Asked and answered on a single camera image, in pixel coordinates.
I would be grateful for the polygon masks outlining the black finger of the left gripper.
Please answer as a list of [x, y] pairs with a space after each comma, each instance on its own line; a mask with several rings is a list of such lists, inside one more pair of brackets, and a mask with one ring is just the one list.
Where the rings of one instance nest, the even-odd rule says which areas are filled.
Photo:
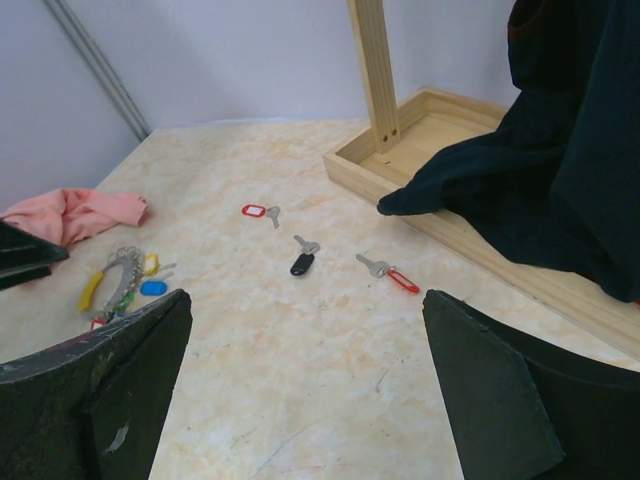
[[69, 258], [68, 250], [1, 221], [1, 288], [45, 278]]

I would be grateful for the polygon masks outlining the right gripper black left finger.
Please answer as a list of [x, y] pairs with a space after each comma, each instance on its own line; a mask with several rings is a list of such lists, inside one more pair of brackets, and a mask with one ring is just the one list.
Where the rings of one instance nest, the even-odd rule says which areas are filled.
[[178, 289], [2, 364], [2, 478], [148, 478], [192, 321]]

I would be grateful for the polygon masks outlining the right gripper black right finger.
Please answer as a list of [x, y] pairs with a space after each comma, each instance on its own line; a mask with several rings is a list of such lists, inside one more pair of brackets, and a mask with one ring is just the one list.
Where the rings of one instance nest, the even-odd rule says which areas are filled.
[[494, 320], [440, 290], [423, 317], [467, 479], [636, 479], [639, 375]]

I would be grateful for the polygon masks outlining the large keyring with coloured tags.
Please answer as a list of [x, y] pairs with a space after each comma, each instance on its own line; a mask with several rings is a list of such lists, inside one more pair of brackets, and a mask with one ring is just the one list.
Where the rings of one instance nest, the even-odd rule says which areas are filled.
[[[145, 253], [136, 246], [120, 247], [111, 254], [106, 265], [85, 283], [77, 302], [77, 311], [93, 331], [125, 316], [137, 295], [160, 297], [168, 292], [168, 280], [177, 263], [161, 263], [156, 253]], [[97, 294], [113, 273], [110, 295], [99, 300]]]

